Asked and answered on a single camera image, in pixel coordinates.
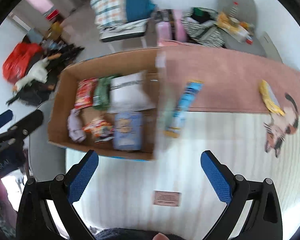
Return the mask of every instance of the warning label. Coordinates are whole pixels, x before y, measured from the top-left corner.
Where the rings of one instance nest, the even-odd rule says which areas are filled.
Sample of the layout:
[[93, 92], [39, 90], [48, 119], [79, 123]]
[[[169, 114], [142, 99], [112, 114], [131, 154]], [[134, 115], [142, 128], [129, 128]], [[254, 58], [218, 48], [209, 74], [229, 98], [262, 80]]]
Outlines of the warning label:
[[154, 205], [178, 207], [180, 205], [180, 192], [155, 191]]

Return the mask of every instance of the cardboard box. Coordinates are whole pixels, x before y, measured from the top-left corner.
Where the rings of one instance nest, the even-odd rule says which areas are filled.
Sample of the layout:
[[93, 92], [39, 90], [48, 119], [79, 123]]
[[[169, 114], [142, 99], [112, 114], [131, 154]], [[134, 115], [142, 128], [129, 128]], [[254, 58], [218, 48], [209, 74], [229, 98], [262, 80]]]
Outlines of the cardboard box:
[[[67, 129], [67, 119], [70, 110], [74, 108], [75, 96], [78, 82], [92, 77], [105, 77], [113, 74], [130, 75], [141, 70], [147, 70], [144, 91], [150, 99], [158, 106], [159, 86], [155, 58], [158, 49], [138, 49], [110, 54], [107, 56], [94, 58], [68, 66], [60, 76], [58, 91], [48, 124], [49, 142], [61, 147], [68, 147], [79, 151], [87, 152], [92, 149], [99, 155], [135, 159], [152, 160], [154, 159], [154, 140], [156, 131], [157, 109], [141, 111], [144, 116], [143, 125], [143, 145], [141, 151], [125, 152], [114, 150], [112, 141], [94, 143], [92, 138], [78, 144], [69, 138]], [[100, 115], [100, 112], [93, 107], [82, 109], [81, 118], [84, 125]], [[106, 114], [105, 119], [114, 123], [114, 115]]]

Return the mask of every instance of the purple cloth item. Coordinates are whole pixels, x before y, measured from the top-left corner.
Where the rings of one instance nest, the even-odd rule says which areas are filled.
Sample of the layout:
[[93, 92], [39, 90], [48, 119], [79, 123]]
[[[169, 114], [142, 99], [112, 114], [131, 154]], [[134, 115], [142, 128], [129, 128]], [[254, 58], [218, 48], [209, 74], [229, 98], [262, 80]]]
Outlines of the purple cloth item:
[[82, 130], [82, 122], [79, 119], [79, 109], [72, 109], [68, 117], [69, 137], [74, 142], [81, 143], [86, 138], [86, 133]]

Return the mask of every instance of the blue gripper pad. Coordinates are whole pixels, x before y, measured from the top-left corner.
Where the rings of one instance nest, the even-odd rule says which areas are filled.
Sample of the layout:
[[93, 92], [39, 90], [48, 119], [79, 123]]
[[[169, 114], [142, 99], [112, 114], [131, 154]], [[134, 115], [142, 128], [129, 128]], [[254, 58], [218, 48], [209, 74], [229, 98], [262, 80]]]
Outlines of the blue gripper pad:
[[0, 128], [10, 122], [13, 118], [13, 113], [11, 110], [7, 110], [0, 114]]
[[232, 199], [231, 186], [205, 152], [201, 154], [201, 167], [207, 175], [219, 200], [228, 205]]
[[99, 156], [94, 151], [86, 163], [83, 165], [74, 180], [68, 186], [68, 201], [70, 204], [80, 200], [85, 188], [87, 187], [93, 173], [99, 164]]

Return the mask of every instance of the striped bag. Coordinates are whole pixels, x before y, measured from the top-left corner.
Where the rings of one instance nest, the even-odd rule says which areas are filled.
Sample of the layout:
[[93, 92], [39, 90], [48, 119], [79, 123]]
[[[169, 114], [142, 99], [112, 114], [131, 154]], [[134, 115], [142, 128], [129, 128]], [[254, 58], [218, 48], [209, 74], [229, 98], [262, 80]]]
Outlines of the striped bag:
[[[212, 19], [217, 19], [218, 12], [211, 9], [200, 8], [204, 12], [208, 12]], [[204, 23], [194, 23], [189, 21], [189, 17], [192, 16], [194, 8], [185, 12], [182, 15], [181, 23], [186, 30], [189, 37], [195, 42], [206, 47], [222, 47], [225, 42], [221, 32], [218, 30], [215, 20], [208, 20]]]
[[90, 0], [96, 13], [95, 24], [99, 28], [108, 28], [127, 22], [125, 0]]

